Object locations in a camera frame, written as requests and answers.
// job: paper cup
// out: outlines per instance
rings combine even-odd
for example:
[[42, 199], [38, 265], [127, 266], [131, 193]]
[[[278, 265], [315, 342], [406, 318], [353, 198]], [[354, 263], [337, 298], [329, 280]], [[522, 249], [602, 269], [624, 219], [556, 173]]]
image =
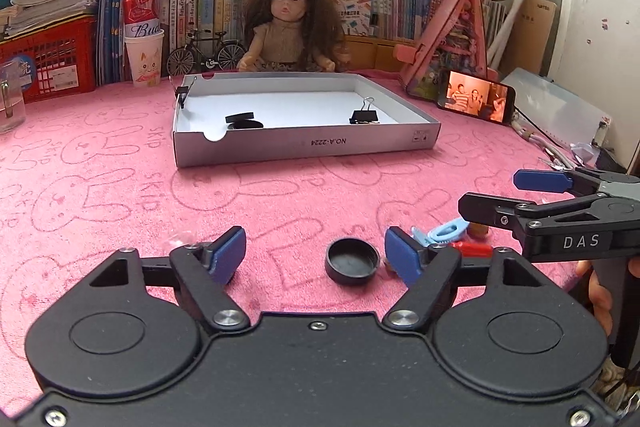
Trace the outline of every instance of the paper cup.
[[134, 86], [152, 87], [160, 84], [163, 38], [164, 30], [146, 37], [124, 37]]

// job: doll's arm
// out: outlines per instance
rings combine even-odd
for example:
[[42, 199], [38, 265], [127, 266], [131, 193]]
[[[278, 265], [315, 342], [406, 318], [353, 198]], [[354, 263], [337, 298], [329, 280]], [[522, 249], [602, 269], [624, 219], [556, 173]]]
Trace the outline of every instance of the doll's arm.
[[262, 53], [267, 28], [264, 25], [258, 26], [254, 29], [254, 33], [254, 40], [251, 41], [249, 50], [240, 59], [240, 62], [238, 62], [238, 71], [241, 73], [245, 71], [252, 71], [254, 69], [255, 61], [258, 60]]
[[313, 57], [316, 64], [322, 68], [322, 71], [326, 73], [333, 73], [335, 71], [335, 62], [322, 55], [320, 51], [314, 50]]

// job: smartphone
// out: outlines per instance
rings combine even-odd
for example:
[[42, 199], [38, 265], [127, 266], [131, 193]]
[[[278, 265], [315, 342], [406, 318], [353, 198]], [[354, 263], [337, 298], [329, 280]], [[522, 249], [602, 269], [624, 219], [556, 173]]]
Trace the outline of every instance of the smartphone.
[[469, 74], [448, 71], [443, 74], [438, 107], [481, 120], [510, 124], [515, 109], [516, 92]]

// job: red basket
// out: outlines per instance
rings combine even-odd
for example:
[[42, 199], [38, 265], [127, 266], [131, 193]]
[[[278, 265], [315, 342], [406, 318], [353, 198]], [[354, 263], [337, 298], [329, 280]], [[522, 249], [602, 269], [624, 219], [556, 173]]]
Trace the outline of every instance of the red basket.
[[45, 30], [0, 42], [0, 62], [27, 55], [36, 80], [24, 93], [36, 102], [95, 89], [95, 18], [82, 17]]

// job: glass mug handle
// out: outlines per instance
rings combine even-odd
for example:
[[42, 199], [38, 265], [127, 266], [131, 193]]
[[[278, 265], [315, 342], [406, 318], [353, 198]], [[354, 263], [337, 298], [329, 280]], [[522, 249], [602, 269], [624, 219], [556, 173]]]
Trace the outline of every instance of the glass mug handle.
[[9, 98], [9, 83], [6, 80], [0, 82], [0, 90], [2, 90], [2, 103], [4, 103], [4, 113], [7, 118], [14, 115], [14, 107], [11, 105]]

